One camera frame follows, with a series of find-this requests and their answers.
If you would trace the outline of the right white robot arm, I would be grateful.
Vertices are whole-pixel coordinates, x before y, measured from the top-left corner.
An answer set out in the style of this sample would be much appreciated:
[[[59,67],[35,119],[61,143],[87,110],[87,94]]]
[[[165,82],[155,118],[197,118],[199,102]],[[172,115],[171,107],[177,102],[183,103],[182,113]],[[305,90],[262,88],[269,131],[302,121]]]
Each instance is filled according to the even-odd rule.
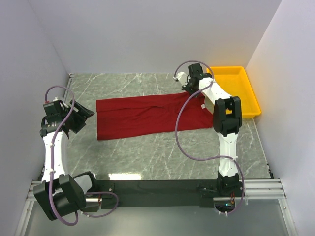
[[[213,103],[213,128],[220,144],[216,191],[221,196],[229,196],[242,187],[236,163],[237,138],[242,126],[241,100],[218,85],[211,69],[209,73],[203,72],[202,64],[202,62],[194,61],[188,67],[188,74],[178,71],[174,73],[174,80],[180,82],[182,90],[190,94],[178,114],[175,130],[178,130],[179,119],[185,106],[193,97],[202,94]]]

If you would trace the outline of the yellow plastic tray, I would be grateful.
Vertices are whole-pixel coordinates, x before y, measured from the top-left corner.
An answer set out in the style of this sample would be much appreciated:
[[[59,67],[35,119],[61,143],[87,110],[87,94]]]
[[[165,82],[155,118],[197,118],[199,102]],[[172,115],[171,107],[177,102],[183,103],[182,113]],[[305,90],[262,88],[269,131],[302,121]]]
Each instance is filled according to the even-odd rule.
[[[254,118],[261,109],[245,68],[242,66],[211,66],[215,80],[227,93],[238,96],[242,103],[242,117]]]

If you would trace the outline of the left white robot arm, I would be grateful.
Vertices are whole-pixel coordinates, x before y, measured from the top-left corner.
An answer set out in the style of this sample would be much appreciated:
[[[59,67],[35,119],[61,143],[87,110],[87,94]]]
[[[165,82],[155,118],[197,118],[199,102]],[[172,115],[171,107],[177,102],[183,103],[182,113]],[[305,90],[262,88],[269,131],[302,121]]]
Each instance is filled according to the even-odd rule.
[[[45,164],[41,184],[33,194],[49,220],[63,217],[87,205],[85,197],[98,193],[98,184],[90,171],[72,177],[67,168],[69,132],[78,133],[95,113],[76,101],[65,104],[60,98],[43,105],[40,136],[45,145]]]

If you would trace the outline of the red t shirt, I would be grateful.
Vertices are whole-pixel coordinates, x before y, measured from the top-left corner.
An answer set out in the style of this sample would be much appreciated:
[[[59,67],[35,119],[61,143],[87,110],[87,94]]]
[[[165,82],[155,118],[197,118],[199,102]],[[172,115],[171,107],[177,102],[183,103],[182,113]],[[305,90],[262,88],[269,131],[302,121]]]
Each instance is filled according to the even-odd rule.
[[[178,114],[189,98],[187,92],[96,101],[97,138],[112,140],[147,134],[173,132]],[[213,115],[205,97],[192,98],[179,119],[179,131],[211,128]]]

